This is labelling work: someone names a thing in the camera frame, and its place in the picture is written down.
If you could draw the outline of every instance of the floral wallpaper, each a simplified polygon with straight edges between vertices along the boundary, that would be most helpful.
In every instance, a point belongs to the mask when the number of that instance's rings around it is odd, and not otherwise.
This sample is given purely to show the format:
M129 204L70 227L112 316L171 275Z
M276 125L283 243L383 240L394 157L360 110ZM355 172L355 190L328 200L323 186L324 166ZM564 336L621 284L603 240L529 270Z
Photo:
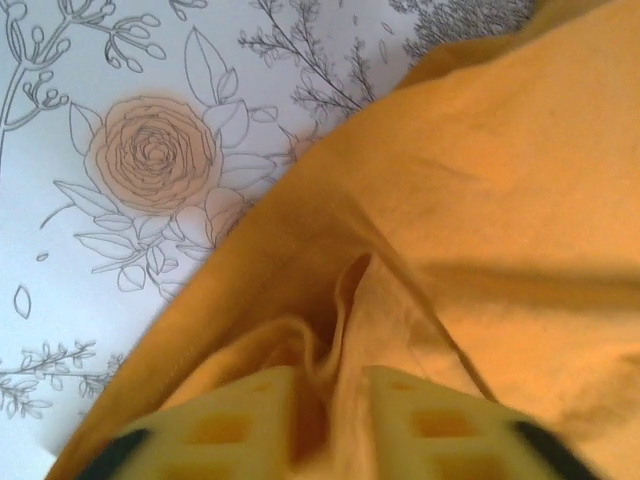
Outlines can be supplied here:
M77 424L304 151L530 3L0 0L0 431Z

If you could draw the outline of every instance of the orange rose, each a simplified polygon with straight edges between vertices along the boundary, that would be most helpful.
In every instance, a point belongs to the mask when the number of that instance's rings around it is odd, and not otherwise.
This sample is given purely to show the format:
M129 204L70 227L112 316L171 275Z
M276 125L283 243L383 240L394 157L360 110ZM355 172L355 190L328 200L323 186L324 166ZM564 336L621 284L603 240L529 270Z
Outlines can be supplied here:
M222 152L188 105L139 97L112 107L91 141L85 166L117 204L171 215L202 203L218 185Z

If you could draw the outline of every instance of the black plastic part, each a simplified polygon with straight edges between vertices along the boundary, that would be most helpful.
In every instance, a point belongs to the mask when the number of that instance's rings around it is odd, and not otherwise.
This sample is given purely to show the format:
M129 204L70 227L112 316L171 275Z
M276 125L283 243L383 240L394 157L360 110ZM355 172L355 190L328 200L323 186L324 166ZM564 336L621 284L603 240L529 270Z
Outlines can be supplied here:
M109 443L106 448L76 477L76 480L108 480L117 470L138 450L147 437L150 430L134 430L127 435L118 437Z
M602 480L551 432L524 421L515 422L513 428L562 480Z

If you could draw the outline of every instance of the leaf drawing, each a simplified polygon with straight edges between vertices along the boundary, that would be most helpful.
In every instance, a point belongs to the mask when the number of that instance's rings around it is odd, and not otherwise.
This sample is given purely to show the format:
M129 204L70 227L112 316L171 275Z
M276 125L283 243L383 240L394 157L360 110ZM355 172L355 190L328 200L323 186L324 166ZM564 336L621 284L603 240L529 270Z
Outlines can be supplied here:
M218 130L224 148L236 148L247 137L249 111L244 100L208 108L202 120L211 130Z
M162 236L167 240L173 240L174 242L181 242L184 240L184 233L180 230L175 218L171 219L169 225L167 225L167 227L162 231Z
M211 241L207 236L207 214L200 207L185 207L176 217L184 238L193 245L211 248Z
M258 123L273 123L278 120L278 107L275 105L252 108L249 110L251 120Z
M99 227L102 227L105 230L111 230L112 232L122 232L133 225L129 217L121 215L119 213L96 217L94 218L93 222Z
M384 40L380 39L378 41L378 49L380 50L380 58L382 58L382 61L385 64L389 63L389 57L387 55L387 44Z
M225 103L236 93L238 93L238 74L235 68L232 68L225 72L218 80L216 87L216 93L218 94L218 100L220 103Z
M113 202L100 192L60 181L55 181L53 184L87 215L101 217L118 213L118 208Z
M18 411L18 402L15 399L12 399L6 407L7 417L11 420L16 412Z
M177 245L176 248L196 262L206 260L213 251L210 248L199 247L198 245Z
M160 273L169 273L178 267L178 261L175 258L165 258L164 267Z
M146 277L146 272L139 265L125 267L118 274L118 288L123 292L142 290Z
M160 293L160 296L167 302L171 302L174 298L176 298L180 290L182 290L183 288L184 285L181 283L167 282L158 285L158 292Z
M276 181L270 177L262 178L251 185L237 190L247 202L258 201L264 197L269 190L275 185Z
M209 192L205 202L211 242L218 245L235 227L245 209L245 199L238 192L217 188Z
M147 263L151 271L156 275L164 270L165 261L164 253L162 253L160 247L152 247L147 250Z
M63 385L60 377L56 377L52 375L51 380L49 380L49 383L51 385L51 388L53 388L56 392L62 391Z
M76 151L85 156L91 139L102 126L102 119L96 112L71 102L69 106L69 128L71 141Z
M211 42L195 27L185 44L185 70L191 91L203 105L218 104L216 88L227 72L224 60Z
M389 34L391 34L391 35L395 35L395 34L393 33L393 29L389 26L389 24L388 24L388 23L386 23L386 22L381 22L381 25L382 25L382 28L384 28L384 29L387 31L387 33L389 33Z
M75 235L82 245L113 260L130 258L135 249L131 241L113 233L89 233Z
M150 238L159 235L167 225L171 217L138 217L133 221L138 238Z
M258 155L242 153L227 155L220 186L231 190L247 188L271 175L276 167L275 162Z
M31 294L24 285L20 285L16 289L13 296L13 308L25 320L31 315Z

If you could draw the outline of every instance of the yellow fabric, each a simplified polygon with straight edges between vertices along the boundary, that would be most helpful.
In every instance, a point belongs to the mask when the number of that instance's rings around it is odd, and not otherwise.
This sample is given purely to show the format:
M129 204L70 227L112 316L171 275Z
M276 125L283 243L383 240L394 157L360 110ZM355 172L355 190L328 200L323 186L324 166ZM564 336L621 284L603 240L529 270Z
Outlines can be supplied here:
M317 475L369 478L361 367L479 395L453 342L498 401L637 478L638 25L637 0L546 0L519 34L436 49L249 213L48 479L143 414L282 363L330 413Z

